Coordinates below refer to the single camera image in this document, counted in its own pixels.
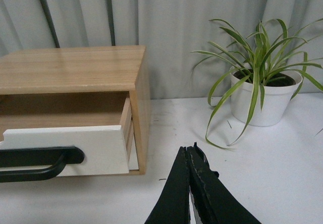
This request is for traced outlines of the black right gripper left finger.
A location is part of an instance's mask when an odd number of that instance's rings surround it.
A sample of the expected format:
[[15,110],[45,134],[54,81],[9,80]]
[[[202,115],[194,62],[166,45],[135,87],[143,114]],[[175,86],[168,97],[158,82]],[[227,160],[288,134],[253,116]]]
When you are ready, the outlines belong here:
[[189,170],[180,147],[161,195],[146,223],[190,223]]

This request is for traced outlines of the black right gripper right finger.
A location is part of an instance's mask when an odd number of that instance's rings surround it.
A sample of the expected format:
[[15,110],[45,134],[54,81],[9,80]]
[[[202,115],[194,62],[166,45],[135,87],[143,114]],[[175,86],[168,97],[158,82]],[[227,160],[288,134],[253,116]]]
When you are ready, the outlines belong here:
[[196,223],[259,223],[212,171],[205,153],[194,143],[186,149],[190,193]]

